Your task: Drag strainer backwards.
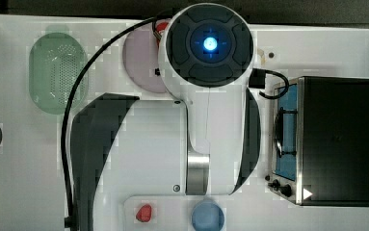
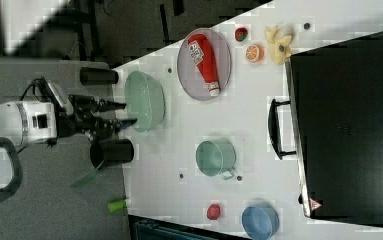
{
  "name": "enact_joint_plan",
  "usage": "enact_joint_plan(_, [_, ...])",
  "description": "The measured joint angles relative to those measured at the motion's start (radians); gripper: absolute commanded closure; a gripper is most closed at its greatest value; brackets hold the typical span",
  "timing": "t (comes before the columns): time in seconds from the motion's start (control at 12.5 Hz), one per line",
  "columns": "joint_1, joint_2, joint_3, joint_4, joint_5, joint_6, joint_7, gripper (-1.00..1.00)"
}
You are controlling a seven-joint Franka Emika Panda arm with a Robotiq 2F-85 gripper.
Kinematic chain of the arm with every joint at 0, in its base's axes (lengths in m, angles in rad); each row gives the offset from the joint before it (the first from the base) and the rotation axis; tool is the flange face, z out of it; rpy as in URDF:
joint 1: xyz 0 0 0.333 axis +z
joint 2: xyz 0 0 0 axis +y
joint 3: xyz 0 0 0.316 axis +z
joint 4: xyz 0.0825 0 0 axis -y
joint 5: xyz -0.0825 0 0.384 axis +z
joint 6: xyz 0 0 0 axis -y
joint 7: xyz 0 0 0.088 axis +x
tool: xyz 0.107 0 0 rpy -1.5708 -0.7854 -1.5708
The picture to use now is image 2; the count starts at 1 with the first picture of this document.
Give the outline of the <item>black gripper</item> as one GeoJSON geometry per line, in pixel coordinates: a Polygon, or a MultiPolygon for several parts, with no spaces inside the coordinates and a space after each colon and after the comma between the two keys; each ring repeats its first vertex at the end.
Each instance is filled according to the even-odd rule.
{"type": "Polygon", "coordinates": [[[62,88],[55,84],[48,84],[51,100],[55,108],[57,136],[70,137],[78,133],[92,130],[98,138],[110,138],[114,134],[132,126],[137,122],[133,119],[98,119],[95,123],[93,112],[107,112],[121,110],[125,103],[95,99],[92,96],[65,94],[62,88]]]}

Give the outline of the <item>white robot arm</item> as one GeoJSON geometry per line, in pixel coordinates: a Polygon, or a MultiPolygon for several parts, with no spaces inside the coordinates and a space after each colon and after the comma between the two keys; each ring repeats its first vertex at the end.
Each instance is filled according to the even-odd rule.
{"type": "Polygon", "coordinates": [[[60,138],[84,134],[93,144],[137,122],[135,118],[105,119],[99,114],[126,105],[88,95],[66,95],[57,84],[35,79],[25,89],[40,93],[32,100],[0,103],[0,203],[20,188],[23,169],[19,154],[32,144],[53,146],[60,138]]]}

